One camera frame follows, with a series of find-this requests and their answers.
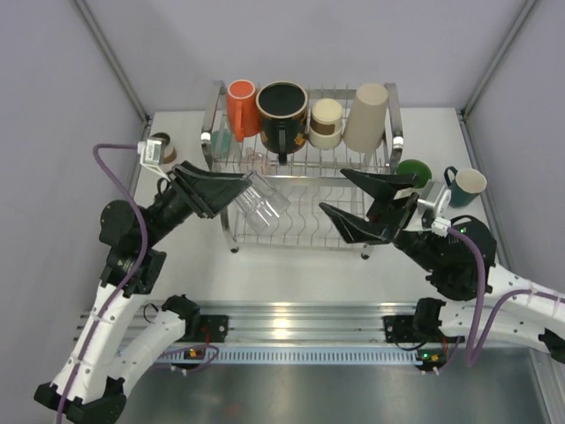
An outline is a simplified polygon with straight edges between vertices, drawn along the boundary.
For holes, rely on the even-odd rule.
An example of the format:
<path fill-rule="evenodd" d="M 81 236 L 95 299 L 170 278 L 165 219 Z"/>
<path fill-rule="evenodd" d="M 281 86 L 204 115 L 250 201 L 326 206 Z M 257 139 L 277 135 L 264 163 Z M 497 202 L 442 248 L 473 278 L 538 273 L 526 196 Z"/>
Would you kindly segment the steel two-tier dish rack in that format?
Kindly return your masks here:
<path fill-rule="evenodd" d="M 388 109 L 381 145 L 369 154 L 355 152 L 344 144 L 330 150 L 319 150 L 311 144 L 290 155 L 282 166 L 275 154 L 268 152 L 255 135 L 237 142 L 231 137 L 230 152 L 214 156 L 211 135 L 214 131 L 230 131 L 227 114 L 227 87 L 217 80 L 207 100 L 201 129 L 201 149 L 208 168 L 213 172 L 242 173 L 239 169 L 246 148 L 265 155 L 274 167 L 273 175 L 262 175 L 290 201 L 287 211 L 274 228 L 257 234 L 234 205 L 221 213 L 222 231 L 231 252 L 244 245 L 313 247 L 348 250 L 330 219 L 319 207 L 326 202 L 355 216 L 364 218 L 370 207 L 368 196 L 347 180 L 341 169 L 393 174 L 403 154 L 403 124 L 396 84 L 388 83 Z"/>

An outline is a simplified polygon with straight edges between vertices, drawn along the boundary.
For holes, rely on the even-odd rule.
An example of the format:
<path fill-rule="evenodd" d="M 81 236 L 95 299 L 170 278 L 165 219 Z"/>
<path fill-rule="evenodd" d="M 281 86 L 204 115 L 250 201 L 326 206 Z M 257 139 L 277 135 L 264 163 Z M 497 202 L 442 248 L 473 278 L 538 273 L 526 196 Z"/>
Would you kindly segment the clear glass cup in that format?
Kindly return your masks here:
<path fill-rule="evenodd" d="M 257 233 L 274 228 L 287 211 L 290 201 L 255 170 L 245 174 L 250 186 L 236 198 L 245 222 Z"/>

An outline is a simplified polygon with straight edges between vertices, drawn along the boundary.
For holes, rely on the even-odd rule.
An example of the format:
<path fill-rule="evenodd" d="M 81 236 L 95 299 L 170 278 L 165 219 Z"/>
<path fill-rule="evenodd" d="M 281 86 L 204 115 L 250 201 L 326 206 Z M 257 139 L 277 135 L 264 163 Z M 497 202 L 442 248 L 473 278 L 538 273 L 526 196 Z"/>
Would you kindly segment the black mug with orange print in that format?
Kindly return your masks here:
<path fill-rule="evenodd" d="M 289 81 L 270 83 L 257 94 L 261 143 L 282 166 L 307 142 L 308 102 L 305 89 Z"/>

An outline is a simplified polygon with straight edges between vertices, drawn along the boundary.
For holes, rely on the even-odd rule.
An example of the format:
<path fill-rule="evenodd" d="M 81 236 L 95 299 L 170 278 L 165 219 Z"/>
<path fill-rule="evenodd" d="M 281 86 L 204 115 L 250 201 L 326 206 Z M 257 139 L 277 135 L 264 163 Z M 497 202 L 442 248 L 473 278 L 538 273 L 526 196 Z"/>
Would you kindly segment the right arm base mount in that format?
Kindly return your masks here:
<path fill-rule="evenodd" d="M 411 314 L 385 315 L 382 318 L 385 340 L 406 352 L 416 351 L 427 344 L 440 344 L 442 336 L 425 335 L 415 330 Z"/>

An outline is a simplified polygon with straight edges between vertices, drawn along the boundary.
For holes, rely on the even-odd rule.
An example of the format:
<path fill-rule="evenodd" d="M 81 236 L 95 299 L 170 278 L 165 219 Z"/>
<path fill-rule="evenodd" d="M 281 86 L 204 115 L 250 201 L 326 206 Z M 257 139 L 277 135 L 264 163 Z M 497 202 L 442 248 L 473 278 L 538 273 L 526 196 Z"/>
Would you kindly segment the dark teal mug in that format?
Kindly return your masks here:
<path fill-rule="evenodd" d="M 463 208 L 479 197 L 487 187 L 486 177 L 475 169 L 458 170 L 449 166 L 444 170 L 443 177 L 451 191 L 449 206 Z"/>

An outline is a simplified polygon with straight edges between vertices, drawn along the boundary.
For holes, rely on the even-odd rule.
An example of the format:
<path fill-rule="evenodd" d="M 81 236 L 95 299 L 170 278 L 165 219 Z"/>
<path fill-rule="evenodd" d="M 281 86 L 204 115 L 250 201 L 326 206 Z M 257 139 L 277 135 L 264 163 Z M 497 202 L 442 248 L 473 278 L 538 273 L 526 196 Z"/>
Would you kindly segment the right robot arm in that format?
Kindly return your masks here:
<path fill-rule="evenodd" d="M 563 294 L 498 263 L 493 234 L 474 216 L 446 218 L 451 191 L 445 184 L 430 180 L 400 197 L 398 192 L 415 185 L 416 175 L 341 173 L 373 198 L 365 217 L 320 203 L 341 238 L 348 244 L 394 246 L 426 271 L 426 281 L 440 294 L 418 301 L 412 319 L 417 337 L 462 338 L 470 365 L 489 337 L 564 361 Z"/>

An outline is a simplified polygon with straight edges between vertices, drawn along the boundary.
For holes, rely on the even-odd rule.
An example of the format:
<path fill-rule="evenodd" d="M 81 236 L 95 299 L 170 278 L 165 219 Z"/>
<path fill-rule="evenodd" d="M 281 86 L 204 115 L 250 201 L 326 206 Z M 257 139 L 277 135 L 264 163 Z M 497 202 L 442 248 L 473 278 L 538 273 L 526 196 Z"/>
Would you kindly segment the beige paper cup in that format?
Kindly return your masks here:
<path fill-rule="evenodd" d="M 347 148 L 369 154 L 377 149 L 385 132 L 388 91 L 377 83 L 361 85 L 353 100 L 343 133 Z"/>

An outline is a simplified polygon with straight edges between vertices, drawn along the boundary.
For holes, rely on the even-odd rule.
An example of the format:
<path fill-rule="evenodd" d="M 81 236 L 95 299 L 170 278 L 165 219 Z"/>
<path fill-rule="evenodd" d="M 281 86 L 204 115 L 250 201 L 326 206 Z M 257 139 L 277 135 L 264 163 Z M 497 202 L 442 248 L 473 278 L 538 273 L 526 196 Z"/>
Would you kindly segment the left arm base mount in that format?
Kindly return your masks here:
<path fill-rule="evenodd" d="M 201 344 L 221 344 L 228 336 L 229 320 L 225 314 L 203 314 L 195 332 L 187 340 Z"/>

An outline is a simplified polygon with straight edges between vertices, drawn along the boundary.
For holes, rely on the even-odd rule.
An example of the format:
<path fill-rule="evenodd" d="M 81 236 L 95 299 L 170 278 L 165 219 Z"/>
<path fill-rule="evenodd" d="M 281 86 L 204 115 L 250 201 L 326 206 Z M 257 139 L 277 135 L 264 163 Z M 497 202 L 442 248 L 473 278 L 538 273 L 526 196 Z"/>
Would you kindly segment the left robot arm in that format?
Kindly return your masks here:
<path fill-rule="evenodd" d="M 134 315 L 146 302 L 167 254 L 154 246 L 190 216 L 212 219 L 251 184 L 240 173 L 214 173 L 184 161 L 157 184 L 152 204 L 112 201 L 101 214 L 99 240 L 109 246 L 87 323 L 63 369 L 40 385 L 36 402 L 72 423 L 114 423 L 132 388 L 164 351 L 202 331 L 200 306 L 169 297 L 154 321 L 124 351 Z"/>

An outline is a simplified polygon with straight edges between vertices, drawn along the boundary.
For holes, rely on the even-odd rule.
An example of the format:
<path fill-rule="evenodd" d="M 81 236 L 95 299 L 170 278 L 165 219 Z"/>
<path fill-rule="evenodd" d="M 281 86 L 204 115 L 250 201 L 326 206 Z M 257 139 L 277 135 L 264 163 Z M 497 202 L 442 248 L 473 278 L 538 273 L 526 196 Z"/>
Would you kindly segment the pink translucent tumbler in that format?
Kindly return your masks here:
<path fill-rule="evenodd" d="M 256 152 L 253 148 L 246 148 L 239 164 L 242 173 L 256 172 L 260 175 L 273 175 L 274 167 L 269 163 L 267 157 Z"/>

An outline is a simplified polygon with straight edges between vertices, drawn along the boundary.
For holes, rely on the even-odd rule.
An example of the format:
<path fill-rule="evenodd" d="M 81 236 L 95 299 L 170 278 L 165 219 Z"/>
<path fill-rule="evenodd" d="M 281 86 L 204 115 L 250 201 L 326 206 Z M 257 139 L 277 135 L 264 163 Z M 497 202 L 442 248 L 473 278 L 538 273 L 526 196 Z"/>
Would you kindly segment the steel cup cream brown sleeve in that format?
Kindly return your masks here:
<path fill-rule="evenodd" d="M 319 99 L 312 107 L 309 141 L 320 150 L 336 148 L 342 141 L 343 106 L 335 99 Z"/>

